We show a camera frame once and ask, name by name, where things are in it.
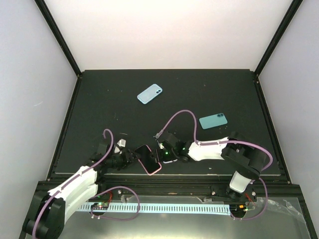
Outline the lilac phone case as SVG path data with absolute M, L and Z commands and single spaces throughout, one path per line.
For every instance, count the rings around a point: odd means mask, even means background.
M 171 161 L 163 161 L 164 164 L 169 164 L 169 163 L 173 163 L 173 162 L 177 162 L 177 159 L 171 160 Z

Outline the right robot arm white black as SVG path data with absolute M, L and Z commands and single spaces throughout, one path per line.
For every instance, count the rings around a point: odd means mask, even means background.
M 265 148 L 246 141 L 241 134 L 233 132 L 229 137 L 210 141 L 181 141 L 168 131 L 155 135 L 159 145 L 156 159 L 159 162 L 200 162 L 224 160 L 234 168 L 225 189 L 214 189 L 217 197 L 239 201 L 249 184 L 259 180 L 261 172 L 273 163 L 271 153 Z

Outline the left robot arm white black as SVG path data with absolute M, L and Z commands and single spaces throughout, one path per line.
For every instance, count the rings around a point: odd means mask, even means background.
M 95 197 L 103 198 L 107 186 L 102 177 L 108 169 L 121 170 L 136 162 L 140 154 L 126 148 L 126 141 L 99 144 L 97 151 L 69 179 L 44 192 L 35 192 L 22 231 L 34 239 L 58 238 L 77 209 Z

